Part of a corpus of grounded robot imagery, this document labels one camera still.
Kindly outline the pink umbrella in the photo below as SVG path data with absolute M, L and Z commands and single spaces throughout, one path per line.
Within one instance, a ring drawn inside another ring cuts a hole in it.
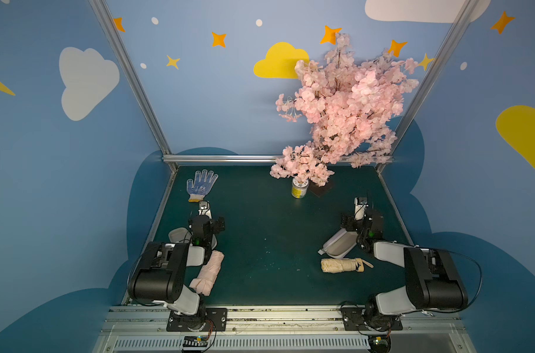
M 189 287 L 197 294 L 208 297 L 217 280 L 225 256 L 222 252 L 214 250 L 208 263 L 202 267 L 199 275 L 192 280 Z

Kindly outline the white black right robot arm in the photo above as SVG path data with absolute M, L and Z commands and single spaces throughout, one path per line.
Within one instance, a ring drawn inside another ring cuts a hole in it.
M 408 313 L 459 313 L 470 307 L 481 293 L 483 273 L 479 263 L 446 249 L 422 248 L 384 238 L 384 217 L 367 207 L 354 215 L 342 214 L 341 227 L 357 234 L 356 244 L 376 260 L 404 269 L 404 285 L 371 296 L 365 305 L 366 319 L 389 319 Z M 453 257 L 472 262 L 479 272 L 476 293 L 470 297 Z

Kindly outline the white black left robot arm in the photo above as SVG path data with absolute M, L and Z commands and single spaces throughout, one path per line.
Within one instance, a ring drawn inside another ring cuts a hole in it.
M 204 298 L 211 294 L 224 254 L 216 250 L 225 219 L 195 216 L 187 228 L 174 229 L 169 242 L 151 242 L 137 260 L 127 281 L 130 298 L 141 304 L 161 305 L 175 319 L 206 317 Z

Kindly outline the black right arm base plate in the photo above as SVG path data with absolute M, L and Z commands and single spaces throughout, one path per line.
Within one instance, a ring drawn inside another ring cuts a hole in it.
M 346 331 L 384 332 L 402 331 L 403 325 L 398 316 L 384 316 L 375 310 L 366 313 L 363 307 L 341 307 L 339 312 Z

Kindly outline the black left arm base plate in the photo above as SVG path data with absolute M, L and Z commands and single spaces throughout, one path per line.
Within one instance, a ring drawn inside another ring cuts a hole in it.
M 228 319 L 226 307 L 206 307 L 199 309 L 193 316 L 170 313 L 167 332 L 224 332 Z

